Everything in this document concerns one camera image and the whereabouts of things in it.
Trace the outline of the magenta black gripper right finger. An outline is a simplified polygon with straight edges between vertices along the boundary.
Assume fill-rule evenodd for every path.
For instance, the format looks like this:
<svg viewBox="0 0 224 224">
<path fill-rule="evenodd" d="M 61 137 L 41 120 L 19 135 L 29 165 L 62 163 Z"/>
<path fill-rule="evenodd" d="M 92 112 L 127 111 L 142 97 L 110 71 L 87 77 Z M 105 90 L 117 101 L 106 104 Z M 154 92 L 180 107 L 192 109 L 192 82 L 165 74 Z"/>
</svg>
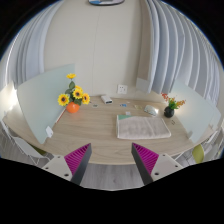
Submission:
<svg viewBox="0 0 224 224">
<path fill-rule="evenodd" d="M 157 154 L 136 143 L 132 144 L 131 153 L 145 185 L 182 169 L 168 154 Z"/>
</svg>

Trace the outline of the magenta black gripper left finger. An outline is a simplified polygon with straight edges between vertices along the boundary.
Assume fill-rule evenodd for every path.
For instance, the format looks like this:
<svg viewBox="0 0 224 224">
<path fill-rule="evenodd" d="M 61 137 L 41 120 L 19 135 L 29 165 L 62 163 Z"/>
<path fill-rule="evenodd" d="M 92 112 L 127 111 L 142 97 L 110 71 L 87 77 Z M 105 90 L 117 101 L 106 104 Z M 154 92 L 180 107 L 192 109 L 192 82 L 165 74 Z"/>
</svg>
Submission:
<svg viewBox="0 0 224 224">
<path fill-rule="evenodd" d="M 88 143 L 66 156 L 55 155 L 42 169 L 79 185 L 86 171 L 91 154 L 91 144 Z"/>
</svg>

